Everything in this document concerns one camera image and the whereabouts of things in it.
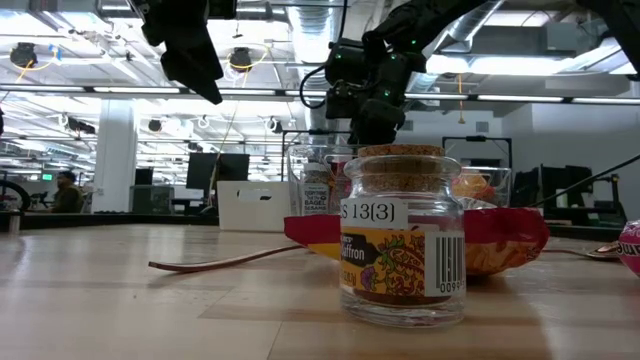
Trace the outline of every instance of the pink container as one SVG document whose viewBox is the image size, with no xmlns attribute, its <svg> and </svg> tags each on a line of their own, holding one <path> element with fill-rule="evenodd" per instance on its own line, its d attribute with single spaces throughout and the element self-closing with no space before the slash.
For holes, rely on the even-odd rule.
<svg viewBox="0 0 640 360">
<path fill-rule="evenodd" d="M 640 220 L 630 221 L 620 235 L 618 255 L 634 274 L 640 276 Z"/>
</svg>

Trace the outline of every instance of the spice jar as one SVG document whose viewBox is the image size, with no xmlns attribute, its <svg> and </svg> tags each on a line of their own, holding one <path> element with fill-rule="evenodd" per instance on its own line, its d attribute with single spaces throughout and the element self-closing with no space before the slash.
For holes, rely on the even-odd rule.
<svg viewBox="0 0 640 360">
<path fill-rule="evenodd" d="M 302 215 L 329 213 L 329 178 L 327 168 L 319 163 L 304 164 Z"/>
<path fill-rule="evenodd" d="M 433 146 L 361 149 L 341 204 L 342 306 L 375 323 L 430 327 L 463 318 L 460 165 Z"/>
</svg>

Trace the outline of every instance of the person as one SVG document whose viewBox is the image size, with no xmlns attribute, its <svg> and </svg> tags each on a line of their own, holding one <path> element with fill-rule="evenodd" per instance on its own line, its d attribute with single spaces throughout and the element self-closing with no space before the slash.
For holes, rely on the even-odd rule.
<svg viewBox="0 0 640 360">
<path fill-rule="evenodd" d="M 82 190 L 75 186 L 76 175 L 71 171 L 62 171 L 58 174 L 58 192 L 54 195 L 52 213 L 71 214 L 82 210 L 84 197 Z"/>
</svg>

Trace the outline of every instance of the saffron label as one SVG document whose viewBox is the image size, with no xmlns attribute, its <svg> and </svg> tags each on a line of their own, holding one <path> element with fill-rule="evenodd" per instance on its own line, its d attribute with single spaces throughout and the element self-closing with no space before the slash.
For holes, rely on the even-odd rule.
<svg viewBox="0 0 640 360">
<path fill-rule="evenodd" d="M 356 290 L 425 296 L 425 233 L 342 227 L 341 283 Z"/>
</svg>

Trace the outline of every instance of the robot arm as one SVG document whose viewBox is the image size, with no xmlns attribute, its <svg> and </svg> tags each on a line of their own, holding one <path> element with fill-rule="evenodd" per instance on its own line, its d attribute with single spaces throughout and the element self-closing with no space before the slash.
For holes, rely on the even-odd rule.
<svg viewBox="0 0 640 360">
<path fill-rule="evenodd" d="M 451 22 L 485 0 L 411 0 L 395 8 L 361 42 L 331 45 L 325 76 L 327 118 L 351 118 L 351 144 L 385 144 L 404 124 L 404 92 L 412 72 L 425 72 L 421 54 Z M 640 0 L 577 0 L 605 20 L 640 73 Z"/>
<path fill-rule="evenodd" d="M 151 46 L 164 43 L 160 62 L 167 79 L 176 80 L 214 104 L 222 102 L 216 80 L 223 71 L 207 30 L 208 19 L 233 19 L 235 0 L 127 0 L 144 21 Z"/>
</svg>

